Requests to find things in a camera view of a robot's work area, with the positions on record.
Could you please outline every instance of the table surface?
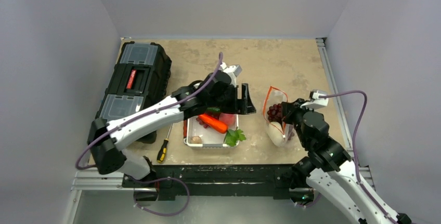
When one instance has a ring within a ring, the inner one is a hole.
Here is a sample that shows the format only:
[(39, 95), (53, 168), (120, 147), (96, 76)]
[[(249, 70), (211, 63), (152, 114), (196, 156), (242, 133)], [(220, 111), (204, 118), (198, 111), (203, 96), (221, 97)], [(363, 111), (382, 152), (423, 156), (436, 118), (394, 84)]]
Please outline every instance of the table surface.
[[(251, 99), (257, 109), (256, 114), (239, 116), (239, 127), (247, 140), (228, 149), (228, 152), (208, 153), (186, 146), (183, 142), (183, 123), (175, 123), (164, 165), (293, 164), (306, 155), (297, 136), (284, 147), (275, 146), (265, 132), (267, 123), (262, 112), (270, 86), (285, 91), (289, 101), (307, 99), (312, 89), (330, 92), (314, 39), (137, 39), (136, 42), (158, 43), (170, 56), (172, 75), (168, 82), (168, 94), (192, 81), (203, 80), (213, 72), (218, 53), (222, 51), (227, 65), (241, 65), (243, 71), (237, 83), (249, 84)], [(333, 100), (318, 111), (324, 114), (330, 125), (330, 135), (345, 146)], [(159, 129), (153, 144), (135, 142), (128, 149), (149, 157), (156, 164), (155, 158), (167, 131), (168, 127)]]

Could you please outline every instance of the white egg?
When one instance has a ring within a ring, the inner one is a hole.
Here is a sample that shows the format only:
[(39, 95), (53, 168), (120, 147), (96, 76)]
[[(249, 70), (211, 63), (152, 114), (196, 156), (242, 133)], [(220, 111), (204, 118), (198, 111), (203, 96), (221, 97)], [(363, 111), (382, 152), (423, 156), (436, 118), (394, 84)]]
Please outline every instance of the white egg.
[(282, 130), (282, 126), (277, 122), (271, 122), (271, 124), (268, 124), (268, 127), (266, 128), (266, 133), (277, 147), (282, 147), (287, 143), (280, 130)]

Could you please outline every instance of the gray wall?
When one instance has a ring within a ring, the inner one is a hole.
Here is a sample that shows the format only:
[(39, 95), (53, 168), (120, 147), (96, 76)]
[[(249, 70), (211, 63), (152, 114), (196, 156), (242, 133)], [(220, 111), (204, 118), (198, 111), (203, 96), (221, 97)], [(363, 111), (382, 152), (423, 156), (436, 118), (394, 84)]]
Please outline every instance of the gray wall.
[(118, 34), (100, 0), (0, 0), (0, 222), (60, 223)]
[[(339, 91), (368, 94), (358, 135), (386, 202), (416, 223), (441, 212), (441, 0), (349, 0), (326, 41)], [(361, 96), (342, 98), (354, 127)]]
[(300, 37), (329, 34), (348, 0), (102, 0), (122, 36)]

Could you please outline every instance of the toolbox lid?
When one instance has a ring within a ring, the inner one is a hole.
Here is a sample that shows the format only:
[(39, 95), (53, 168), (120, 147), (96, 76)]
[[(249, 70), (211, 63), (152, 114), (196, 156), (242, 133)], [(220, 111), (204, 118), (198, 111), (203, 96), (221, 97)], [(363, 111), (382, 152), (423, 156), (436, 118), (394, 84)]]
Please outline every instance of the toolbox lid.
[(146, 43), (126, 45), (120, 63), (153, 65), (158, 47)]
[(109, 94), (104, 101), (99, 117), (112, 121), (132, 115), (141, 110), (142, 100), (143, 97), (139, 96)]

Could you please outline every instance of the screwdriver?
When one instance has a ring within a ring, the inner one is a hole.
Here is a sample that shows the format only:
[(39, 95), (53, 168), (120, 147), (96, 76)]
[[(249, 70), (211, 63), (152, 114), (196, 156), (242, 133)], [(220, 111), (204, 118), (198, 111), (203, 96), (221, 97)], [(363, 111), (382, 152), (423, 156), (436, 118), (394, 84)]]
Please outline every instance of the screwdriver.
[(167, 154), (167, 144), (168, 144), (168, 137), (170, 136), (170, 132), (172, 131), (173, 124), (170, 125), (170, 128), (168, 129), (167, 137), (164, 139), (164, 143), (161, 146), (161, 149), (158, 152), (158, 156), (156, 157), (156, 161), (158, 163), (164, 162), (165, 155)]

